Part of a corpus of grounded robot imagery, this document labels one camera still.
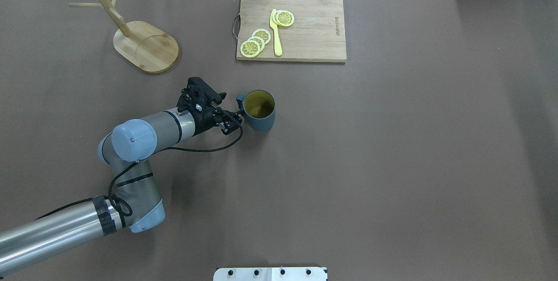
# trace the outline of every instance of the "wooden cutting board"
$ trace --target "wooden cutting board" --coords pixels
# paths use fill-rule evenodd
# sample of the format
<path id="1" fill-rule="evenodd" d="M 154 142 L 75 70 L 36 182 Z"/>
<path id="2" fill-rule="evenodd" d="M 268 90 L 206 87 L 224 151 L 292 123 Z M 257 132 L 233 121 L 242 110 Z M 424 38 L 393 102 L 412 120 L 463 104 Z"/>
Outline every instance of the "wooden cutting board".
<path id="1" fill-rule="evenodd" d="M 273 30 L 269 27 L 273 9 L 295 15 L 293 25 L 279 27 L 281 57 L 273 51 Z M 343 0 L 241 0 L 240 19 L 239 60 L 347 62 Z M 271 41 L 257 57 L 246 58 L 240 53 L 240 45 L 259 28 L 271 33 Z"/>

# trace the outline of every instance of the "black device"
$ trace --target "black device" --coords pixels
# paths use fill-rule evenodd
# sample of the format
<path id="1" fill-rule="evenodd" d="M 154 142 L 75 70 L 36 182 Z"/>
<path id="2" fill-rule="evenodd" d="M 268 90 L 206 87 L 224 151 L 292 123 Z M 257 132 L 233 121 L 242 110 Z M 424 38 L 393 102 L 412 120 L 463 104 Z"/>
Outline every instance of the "black device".
<path id="1" fill-rule="evenodd" d="M 239 124 L 242 123 L 244 110 L 228 112 L 221 109 L 219 105 L 226 96 L 226 92 L 217 94 L 200 77 L 190 77 L 186 88 L 182 90 L 182 94 L 176 103 L 176 111 L 179 114 L 186 111 L 192 114 L 196 122 L 194 136 L 215 126 L 220 126 L 223 134 L 229 135 L 237 130 Z"/>

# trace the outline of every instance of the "cable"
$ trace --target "cable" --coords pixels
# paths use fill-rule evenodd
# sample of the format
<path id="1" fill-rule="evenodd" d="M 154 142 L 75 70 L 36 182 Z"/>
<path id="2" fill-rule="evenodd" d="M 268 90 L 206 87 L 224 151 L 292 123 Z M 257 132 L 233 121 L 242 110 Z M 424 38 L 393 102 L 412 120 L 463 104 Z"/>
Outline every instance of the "cable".
<path id="1" fill-rule="evenodd" d="M 227 146 L 223 146 L 215 149 L 188 149 L 188 148 L 181 148 L 181 147 L 167 147 L 163 150 L 181 150 L 183 152 L 219 152 L 221 150 L 225 150 L 231 147 L 232 145 L 236 144 L 236 142 L 238 142 L 239 140 L 241 140 L 242 135 L 244 134 L 244 130 L 242 126 L 239 124 L 239 122 L 237 122 L 237 120 L 233 117 L 231 117 L 231 119 L 233 119 L 233 121 L 238 125 L 238 128 L 241 130 L 241 133 L 238 135 L 238 137 L 235 140 L 231 142 L 231 144 L 228 144 Z"/>
<path id="2" fill-rule="evenodd" d="M 223 146 L 223 147 L 219 147 L 219 148 L 214 148 L 214 149 L 188 149 L 188 148 L 180 148 L 180 147 L 167 147 L 167 148 L 165 148 L 165 149 L 163 149 L 163 150 L 181 150 L 181 151 L 183 151 L 183 152 L 219 152 L 219 151 L 221 151 L 221 150 L 225 150 L 225 149 L 231 147 L 232 145 L 236 144 L 239 140 L 241 140 L 241 138 L 242 138 L 242 136 L 243 136 L 243 134 L 244 134 L 244 129 L 242 128 L 242 125 L 237 121 L 237 119 L 235 119 L 234 116 L 231 116 L 231 114 L 230 114 L 228 111 L 223 110 L 223 112 L 224 112 L 227 116 L 229 116 L 229 118 L 231 118 L 231 119 L 233 120 L 233 122 L 235 122 L 235 123 L 238 125 L 238 128 L 239 128 L 240 131 L 241 131 L 241 133 L 238 135 L 238 137 L 237 137 L 235 140 L 233 140 L 230 144 L 228 144 L 227 146 Z M 122 172 L 118 173 L 118 174 L 112 179 L 112 181 L 110 181 L 110 185 L 108 186 L 108 194 L 107 194 L 106 196 L 103 196 L 103 198 L 106 199 L 106 200 L 108 200 L 108 201 L 110 202 L 110 205 L 111 205 L 121 216 L 124 216 L 124 217 L 129 217 L 129 216 L 132 215 L 132 208 L 130 207 L 130 205 L 129 205 L 125 200 L 119 198 L 118 196 L 116 196 L 116 194 L 113 194 L 113 193 L 112 193 L 112 189 L 113 189 L 113 187 L 114 187 L 114 184 L 116 183 L 116 180 L 118 180 L 118 178 L 119 178 L 120 176 L 123 176 L 124 174 L 126 174 L 126 172 L 130 171 L 134 166 L 137 166 L 138 164 L 139 164 L 139 161 L 133 162 L 133 163 L 130 164 L 127 168 L 125 168 L 124 170 L 122 170 Z M 86 199 L 84 199 L 84 200 L 80 200 L 80 201 L 76 201 L 76 202 L 72 202 L 72 203 L 66 204 L 66 205 L 64 205 L 64 206 L 62 206 L 62 207 L 60 207 L 60 208 L 56 208 L 56 209 L 54 209 L 53 211 L 48 212 L 48 213 L 46 213 L 46 214 L 40 216 L 39 218 L 36 218 L 36 220 L 37 220 L 37 219 L 40 219 L 40 218 L 44 218 L 44 217 L 50 216 L 50 215 L 52 215 L 52 214 L 54 214 L 54 213 L 56 213 L 56 212 L 58 212 L 58 211 L 61 211 L 61 210 L 66 209 L 66 208 L 68 208 L 68 207 L 75 206 L 75 205 L 77 205 L 77 204 L 81 204 L 81 203 L 84 203 L 84 202 L 89 202 L 89 201 L 92 201 L 92 200 L 93 200 L 93 198 L 86 198 Z M 119 203 L 124 204 L 124 206 L 126 206 L 126 208 L 128 209 L 128 212 L 122 211 L 122 208 L 121 208 L 120 206 L 118 206 L 114 201 L 118 201 Z"/>
<path id="3" fill-rule="evenodd" d="M 107 195 L 107 196 L 103 196 L 104 199 L 109 200 L 110 205 L 111 205 L 116 211 L 118 211 L 118 213 L 122 213 L 122 215 L 124 215 L 124 216 L 126 216 L 126 217 L 129 217 L 129 216 L 132 215 L 132 208 L 130 208 L 130 205 L 129 205 L 126 201 L 124 201 L 124 200 L 121 199 L 121 198 L 118 198 L 115 194 L 113 194 L 113 193 L 112 193 L 112 188 L 113 188 L 113 186 L 114 186 L 114 182 L 115 182 L 120 176 L 123 176 L 124 173 L 130 171 L 130 169 L 133 168 L 134 166 L 136 166 L 138 163 L 139 163 L 139 162 L 134 162 L 134 163 L 132 163 L 131 165 L 129 165 L 128 168 L 125 168 L 124 171 L 118 173 L 118 175 L 114 177 L 114 179 L 112 180 L 112 182 L 110 182 L 110 186 L 109 186 L 109 188 L 108 188 L 108 195 Z M 84 200 L 80 200 L 80 201 L 76 201 L 76 202 L 72 202 L 72 203 L 66 204 L 66 205 L 64 205 L 64 206 L 62 206 L 62 207 L 60 207 L 60 208 L 56 208 L 56 209 L 54 209 L 53 211 L 48 212 L 48 213 L 46 213 L 46 214 L 40 216 L 39 218 L 36 218 L 36 220 L 37 220 L 37 219 L 40 219 L 40 218 L 44 218 L 44 217 L 50 216 L 50 215 L 52 215 L 52 214 L 54 214 L 54 213 L 56 213 L 56 212 L 58 212 L 58 211 L 61 211 L 61 210 L 66 209 L 66 208 L 68 208 L 68 207 L 75 206 L 75 205 L 77 205 L 77 204 L 81 204 L 81 203 L 84 203 L 84 202 L 89 202 L 89 201 L 92 201 L 92 200 L 93 200 L 93 198 L 86 198 L 86 199 L 84 199 Z M 118 202 L 122 202 L 122 203 L 126 206 L 126 208 L 128 208 L 128 213 L 124 213 L 124 212 L 122 211 L 122 208 L 120 208 L 119 206 L 117 206 L 117 205 L 114 203 L 115 200 L 117 200 Z"/>
<path id="4" fill-rule="evenodd" d="M 84 202 L 89 202 L 89 201 L 92 201 L 92 200 L 93 200 L 93 198 L 86 198 L 85 200 L 80 200 L 80 201 L 76 201 L 76 202 L 69 203 L 69 204 L 67 204 L 67 205 L 64 205 L 64 206 L 58 208 L 58 209 L 54 209 L 53 211 L 48 212 L 48 213 L 46 213 L 46 214 L 40 216 L 39 218 L 36 218 L 36 220 L 38 220 L 38 219 L 40 219 L 40 218 L 44 218 L 44 217 L 46 217 L 46 216 L 50 216 L 50 215 L 52 215 L 53 213 L 56 213 L 56 212 L 61 211 L 61 210 L 64 210 L 64 209 L 66 209 L 66 208 L 68 208 L 68 207 L 75 206 L 75 205 L 77 205 L 77 204 L 81 204 L 81 203 L 84 203 Z"/>
<path id="5" fill-rule="evenodd" d="M 118 211 L 118 213 L 119 213 L 120 215 L 125 216 L 125 217 L 129 217 L 129 216 L 132 215 L 132 208 L 130 207 L 130 205 L 129 205 L 126 201 L 124 201 L 124 200 L 118 198 L 118 197 L 116 196 L 116 194 L 113 194 L 113 193 L 112 193 L 112 188 L 113 188 L 113 186 L 114 186 L 114 182 L 116 182 L 116 180 L 118 180 L 118 178 L 119 178 L 120 176 L 123 176 L 126 172 L 130 171 L 130 169 L 132 169 L 134 166 L 137 166 L 138 163 L 139 163 L 139 161 L 136 161 L 136 162 L 132 163 L 131 165 L 129 165 L 128 168 L 125 168 L 124 170 L 122 170 L 122 172 L 118 173 L 118 174 L 112 179 L 112 181 L 110 181 L 110 185 L 108 186 L 108 201 L 110 202 L 110 205 L 111 205 L 116 211 Z M 122 211 L 122 208 L 121 208 L 120 206 L 117 206 L 117 205 L 114 203 L 114 198 L 117 198 L 118 200 L 120 200 L 120 202 L 123 202 L 123 203 L 125 204 L 126 208 L 128 208 L 128 212 L 123 212 L 123 211 Z"/>

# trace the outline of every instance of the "mug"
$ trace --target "mug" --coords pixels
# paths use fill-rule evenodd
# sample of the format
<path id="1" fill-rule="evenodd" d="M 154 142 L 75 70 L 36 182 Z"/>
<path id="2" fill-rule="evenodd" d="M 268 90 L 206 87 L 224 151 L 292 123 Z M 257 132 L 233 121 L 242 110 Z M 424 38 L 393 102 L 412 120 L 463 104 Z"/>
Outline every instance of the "mug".
<path id="1" fill-rule="evenodd" d="M 275 122 L 275 98 L 265 90 L 238 95 L 238 107 L 246 113 L 248 124 L 257 131 L 267 131 Z"/>

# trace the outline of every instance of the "black tape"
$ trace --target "black tape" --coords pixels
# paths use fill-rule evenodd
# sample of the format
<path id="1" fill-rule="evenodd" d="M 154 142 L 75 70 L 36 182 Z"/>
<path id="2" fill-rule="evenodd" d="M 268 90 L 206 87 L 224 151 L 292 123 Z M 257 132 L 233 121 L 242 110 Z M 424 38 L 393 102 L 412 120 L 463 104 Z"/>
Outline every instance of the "black tape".
<path id="1" fill-rule="evenodd" d="M 148 173 L 148 174 L 144 174 L 143 176 L 138 176 L 137 178 L 125 180 L 124 182 L 117 183 L 116 186 L 120 187 L 120 186 L 128 185 L 128 184 L 130 184 L 130 183 L 137 182 L 138 180 L 146 179 L 146 178 L 148 178 L 148 177 L 150 177 L 150 176 L 153 176 L 153 172 L 150 172 L 150 173 Z"/>
<path id="2" fill-rule="evenodd" d="M 104 200 L 103 196 L 96 196 L 93 198 L 93 205 L 95 206 L 95 211 L 97 212 L 97 217 L 99 217 L 99 222 L 103 228 L 103 234 L 109 235 L 116 232 L 116 225 L 114 220 L 110 217 L 110 212 L 108 211 L 108 205 Z"/>
<path id="3" fill-rule="evenodd" d="M 178 126 L 178 142 L 180 142 L 180 140 L 182 139 L 182 126 L 180 126 L 180 121 L 178 120 L 178 118 L 176 118 L 176 116 L 172 112 L 168 112 L 166 110 L 164 112 L 167 112 L 173 117 L 173 119 L 175 119 L 176 126 Z"/>

